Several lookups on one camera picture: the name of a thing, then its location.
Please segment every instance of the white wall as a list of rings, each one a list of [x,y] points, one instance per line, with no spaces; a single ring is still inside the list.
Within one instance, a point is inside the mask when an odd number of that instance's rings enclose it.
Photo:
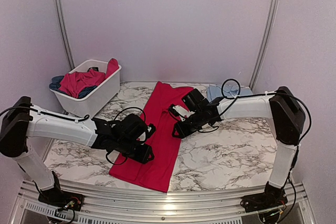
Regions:
[[[126,81],[248,84],[270,0],[62,0],[75,64],[117,58]]]
[[[0,0],[0,111],[23,95],[60,111],[48,84],[67,71],[53,0]],[[41,154],[46,140],[30,141]],[[0,163],[0,220],[8,223],[22,173],[1,154]]]
[[[296,181],[303,181],[317,223],[336,219],[336,0],[280,0],[256,91],[288,86],[309,107]]]

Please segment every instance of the light blue cloth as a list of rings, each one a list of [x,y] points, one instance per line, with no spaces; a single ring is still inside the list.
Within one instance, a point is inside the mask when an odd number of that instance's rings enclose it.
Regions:
[[[224,95],[227,97],[233,97],[234,95],[238,94],[238,86],[234,85],[225,85],[224,86]],[[253,94],[251,89],[249,87],[242,87],[240,91],[240,95],[250,95]],[[217,85],[209,85],[209,87],[206,89],[206,95],[211,102],[216,97],[222,97],[221,87]]]

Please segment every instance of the white marble surface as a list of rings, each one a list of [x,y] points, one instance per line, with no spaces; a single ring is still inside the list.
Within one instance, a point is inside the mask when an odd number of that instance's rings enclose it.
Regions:
[[[173,87],[186,84],[173,83]],[[188,84],[206,96],[207,85]],[[130,107],[143,108],[155,83],[129,82],[96,117],[111,120]],[[194,133],[182,140],[169,191],[216,190],[264,185],[272,169],[276,142],[264,119],[239,119],[217,123],[212,133]],[[143,189],[108,174],[106,151],[56,140],[45,161],[60,178],[118,188]],[[118,153],[109,157],[112,161]]]

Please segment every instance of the white plastic bin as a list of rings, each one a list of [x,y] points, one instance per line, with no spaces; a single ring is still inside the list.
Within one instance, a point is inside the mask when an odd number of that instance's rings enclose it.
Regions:
[[[107,65],[108,63],[104,61],[87,60],[69,73],[75,71],[87,72],[91,67],[98,67],[100,72],[106,73]],[[67,112],[81,118],[88,114],[92,118],[119,92],[120,69],[121,66],[119,65],[119,69],[116,72],[82,99],[76,99],[52,89],[51,91],[55,93],[59,103]]]

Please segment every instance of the red cloth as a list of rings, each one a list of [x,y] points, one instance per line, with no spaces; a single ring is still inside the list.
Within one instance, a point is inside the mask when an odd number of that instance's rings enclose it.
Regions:
[[[118,69],[119,69],[118,61],[113,58],[110,59],[109,63],[107,64],[106,79],[109,78]]]
[[[90,69],[89,72],[67,73],[61,80],[60,91],[66,92],[69,96],[78,98],[79,93],[87,87],[98,86],[105,81],[105,73]]]
[[[123,165],[113,165],[109,173],[111,176],[145,188],[164,193],[168,191],[181,143],[181,139],[172,136],[176,121],[169,115],[168,108],[171,104],[186,108],[182,97],[192,90],[191,87],[174,89],[169,84],[156,84],[144,108],[146,124],[156,126],[155,133],[146,142],[152,146],[155,158],[147,164],[128,159]],[[120,154],[116,163],[123,161],[124,157]]]

